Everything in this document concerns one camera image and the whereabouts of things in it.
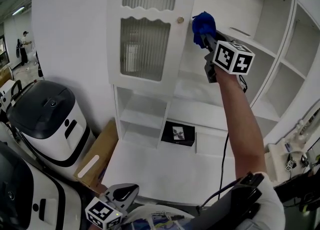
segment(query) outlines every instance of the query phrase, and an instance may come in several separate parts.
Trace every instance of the ceiling light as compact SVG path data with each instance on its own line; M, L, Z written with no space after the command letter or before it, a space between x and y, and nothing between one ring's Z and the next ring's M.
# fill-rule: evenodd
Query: ceiling light
M19 8L17 11L15 11L12 15L15 16L17 13L19 13L20 11L22 11L25 7L21 7Z

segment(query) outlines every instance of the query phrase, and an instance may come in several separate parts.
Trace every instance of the floor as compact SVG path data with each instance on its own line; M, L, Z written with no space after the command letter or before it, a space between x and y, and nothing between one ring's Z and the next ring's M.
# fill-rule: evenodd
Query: floor
M43 80L44 78L38 76L38 64L35 62L28 62L23 66L18 66L13 70L14 80L21 80L22 87L34 80Z

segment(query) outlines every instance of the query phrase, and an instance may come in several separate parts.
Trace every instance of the black and white marker cube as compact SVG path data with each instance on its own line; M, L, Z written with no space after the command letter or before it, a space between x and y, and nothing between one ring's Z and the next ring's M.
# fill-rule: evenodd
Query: black and white marker cube
M86 218L103 230L115 229L120 224L122 213L110 207L97 197L85 208Z
M241 44L218 41L213 63L229 74L247 75L255 54Z

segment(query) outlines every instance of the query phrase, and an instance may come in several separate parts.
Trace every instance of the small black box on shelf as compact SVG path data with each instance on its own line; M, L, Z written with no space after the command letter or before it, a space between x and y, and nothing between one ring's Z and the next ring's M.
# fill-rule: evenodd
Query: small black box on shelf
M192 146L195 138L195 127L166 121L161 141Z

